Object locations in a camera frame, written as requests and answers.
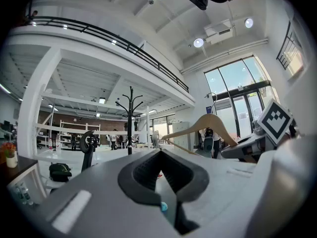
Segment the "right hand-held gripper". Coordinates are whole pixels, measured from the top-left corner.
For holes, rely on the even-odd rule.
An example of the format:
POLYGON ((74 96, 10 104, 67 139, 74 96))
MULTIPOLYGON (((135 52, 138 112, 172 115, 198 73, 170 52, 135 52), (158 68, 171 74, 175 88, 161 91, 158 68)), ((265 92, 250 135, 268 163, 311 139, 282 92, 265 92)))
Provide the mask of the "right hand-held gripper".
POLYGON ((252 122, 253 133, 239 139, 236 146, 225 147, 221 155, 225 159, 256 163, 264 152, 276 150, 296 135, 292 121, 289 111, 271 99, 259 118, 252 122))

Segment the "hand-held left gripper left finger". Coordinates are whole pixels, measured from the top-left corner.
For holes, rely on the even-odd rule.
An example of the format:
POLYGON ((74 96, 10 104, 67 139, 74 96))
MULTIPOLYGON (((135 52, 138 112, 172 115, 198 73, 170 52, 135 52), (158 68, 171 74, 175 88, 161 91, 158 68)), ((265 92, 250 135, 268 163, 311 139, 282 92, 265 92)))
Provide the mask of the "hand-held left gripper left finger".
POLYGON ((157 149, 124 166, 118 174, 118 185, 134 202, 160 206, 161 197, 155 193, 160 172, 161 155, 157 149))

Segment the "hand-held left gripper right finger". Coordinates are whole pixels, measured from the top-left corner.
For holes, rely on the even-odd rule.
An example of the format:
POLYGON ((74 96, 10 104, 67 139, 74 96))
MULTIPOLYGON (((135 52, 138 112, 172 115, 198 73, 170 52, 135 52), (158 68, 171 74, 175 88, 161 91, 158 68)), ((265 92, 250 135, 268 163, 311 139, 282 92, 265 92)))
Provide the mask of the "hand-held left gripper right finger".
POLYGON ((161 170, 176 195, 174 228, 185 235, 197 229, 199 224, 189 220, 183 203, 196 201, 206 190, 210 177, 201 166, 165 149, 161 150, 161 170))

